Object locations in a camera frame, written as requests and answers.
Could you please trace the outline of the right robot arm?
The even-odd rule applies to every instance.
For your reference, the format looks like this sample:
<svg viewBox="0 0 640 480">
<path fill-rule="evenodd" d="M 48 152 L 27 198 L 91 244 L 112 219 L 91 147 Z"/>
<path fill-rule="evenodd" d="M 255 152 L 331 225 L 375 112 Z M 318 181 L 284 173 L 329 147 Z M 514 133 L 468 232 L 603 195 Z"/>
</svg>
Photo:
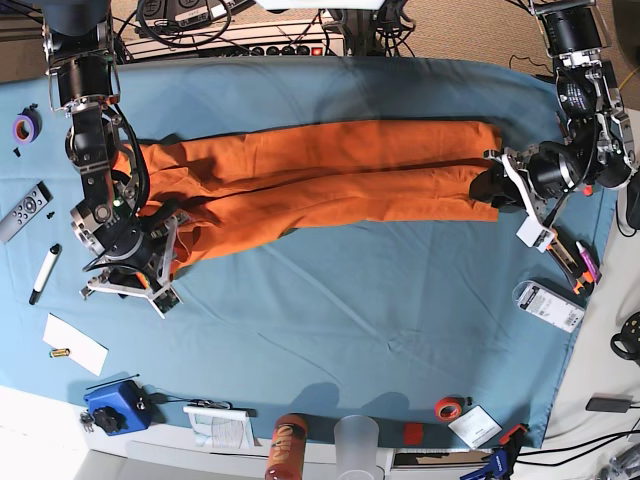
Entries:
<svg viewBox="0 0 640 480">
<path fill-rule="evenodd" d="M 82 289 L 147 300 L 166 315 L 181 301 L 171 264 L 178 228 L 188 219 L 176 200 L 152 215 L 141 145 L 122 113 L 111 7 L 107 1 L 41 1 L 49 102 L 71 120 L 66 155 L 83 198 L 72 209 L 72 230 L 94 258 L 95 275 Z"/>
</svg>

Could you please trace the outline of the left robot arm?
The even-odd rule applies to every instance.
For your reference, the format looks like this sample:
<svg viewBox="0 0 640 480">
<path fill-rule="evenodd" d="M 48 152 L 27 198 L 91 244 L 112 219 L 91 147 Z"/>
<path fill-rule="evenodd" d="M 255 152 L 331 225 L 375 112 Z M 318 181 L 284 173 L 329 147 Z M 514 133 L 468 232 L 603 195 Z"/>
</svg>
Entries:
<svg viewBox="0 0 640 480">
<path fill-rule="evenodd" d="M 539 251 L 550 246 L 569 195 L 595 184 L 625 190 L 626 221 L 637 229 L 639 157 L 613 66 L 602 57 L 610 38 L 595 2 L 528 1 L 523 7 L 545 37 L 564 139 L 524 151 L 486 151 L 493 164 L 471 182 L 470 197 L 495 209 L 524 210 L 517 236 Z"/>
</svg>

